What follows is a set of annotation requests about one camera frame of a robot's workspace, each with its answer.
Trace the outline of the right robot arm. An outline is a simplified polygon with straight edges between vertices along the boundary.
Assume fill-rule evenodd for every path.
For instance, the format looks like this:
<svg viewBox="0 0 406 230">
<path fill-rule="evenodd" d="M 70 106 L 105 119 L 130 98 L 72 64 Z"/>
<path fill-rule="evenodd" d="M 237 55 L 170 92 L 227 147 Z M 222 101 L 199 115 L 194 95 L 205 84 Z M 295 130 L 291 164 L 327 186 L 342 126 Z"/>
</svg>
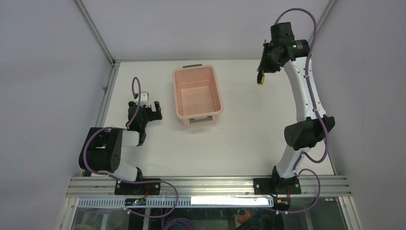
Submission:
<svg viewBox="0 0 406 230">
<path fill-rule="evenodd" d="M 284 129 L 287 144 L 284 154 L 272 170 L 270 186 L 275 190 L 298 185 L 296 169 L 303 157 L 314 163 L 324 161 L 327 150 L 319 160 L 311 158 L 308 153 L 321 141 L 328 144 L 328 133 L 335 125 L 334 117 L 327 115 L 318 97 L 311 72 L 310 51 L 306 40 L 263 43 L 257 83 L 264 83 L 266 73 L 284 70 L 291 85 L 296 109 L 296 123 Z"/>
</svg>

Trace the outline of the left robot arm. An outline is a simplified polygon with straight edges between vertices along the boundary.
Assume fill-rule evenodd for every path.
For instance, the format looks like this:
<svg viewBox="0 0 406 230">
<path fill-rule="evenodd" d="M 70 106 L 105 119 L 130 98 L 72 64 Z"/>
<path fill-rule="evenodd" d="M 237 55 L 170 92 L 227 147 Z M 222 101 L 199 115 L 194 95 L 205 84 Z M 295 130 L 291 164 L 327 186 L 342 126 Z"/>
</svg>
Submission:
<svg viewBox="0 0 406 230">
<path fill-rule="evenodd" d="M 118 181 L 141 182 L 144 180 L 140 168 L 122 160 L 122 147 L 142 146 L 147 137 L 149 122 L 162 119 L 161 107 L 154 101 L 151 105 L 142 105 L 137 110 L 134 101 L 128 103 L 128 118 L 132 123 L 129 129 L 91 127 L 79 155 L 81 169 L 96 174 L 107 175 Z"/>
</svg>

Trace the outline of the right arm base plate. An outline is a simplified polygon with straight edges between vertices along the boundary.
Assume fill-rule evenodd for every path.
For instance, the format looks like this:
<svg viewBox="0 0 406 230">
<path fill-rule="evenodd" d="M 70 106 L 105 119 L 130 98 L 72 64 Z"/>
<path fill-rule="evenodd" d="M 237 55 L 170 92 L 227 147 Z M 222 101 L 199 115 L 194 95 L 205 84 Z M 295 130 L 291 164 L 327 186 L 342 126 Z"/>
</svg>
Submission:
<svg viewBox="0 0 406 230">
<path fill-rule="evenodd" d="M 300 195 L 302 193 L 299 179 L 292 178 L 254 178 L 254 194 L 256 195 Z"/>
</svg>

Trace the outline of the black yellow screwdriver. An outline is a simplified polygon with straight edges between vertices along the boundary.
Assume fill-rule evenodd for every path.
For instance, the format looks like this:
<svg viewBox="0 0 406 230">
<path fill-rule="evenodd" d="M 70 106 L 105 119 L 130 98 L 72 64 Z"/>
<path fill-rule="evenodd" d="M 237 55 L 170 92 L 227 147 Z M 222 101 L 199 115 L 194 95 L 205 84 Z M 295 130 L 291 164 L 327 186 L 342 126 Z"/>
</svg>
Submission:
<svg viewBox="0 0 406 230">
<path fill-rule="evenodd" d="M 257 74 L 257 84 L 258 85 L 263 85 L 264 84 L 264 80 L 265 80 L 265 76 L 264 76 L 264 71 L 259 71 Z"/>
</svg>

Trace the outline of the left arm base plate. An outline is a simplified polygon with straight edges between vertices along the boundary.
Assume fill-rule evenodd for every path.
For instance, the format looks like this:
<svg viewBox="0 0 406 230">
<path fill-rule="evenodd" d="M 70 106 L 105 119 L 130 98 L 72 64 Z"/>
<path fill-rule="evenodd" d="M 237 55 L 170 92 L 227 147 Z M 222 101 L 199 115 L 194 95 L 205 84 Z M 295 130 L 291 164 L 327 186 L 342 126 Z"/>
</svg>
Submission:
<svg viewBox="0 0 406 230">
<path fill-rule="evenodd" d="M 158 178 L 145 179 L 141 184 L 116 183 L 114 194 L 117 196 L 156 196 L 160 194 L 161 182 Z"/>
</svg>

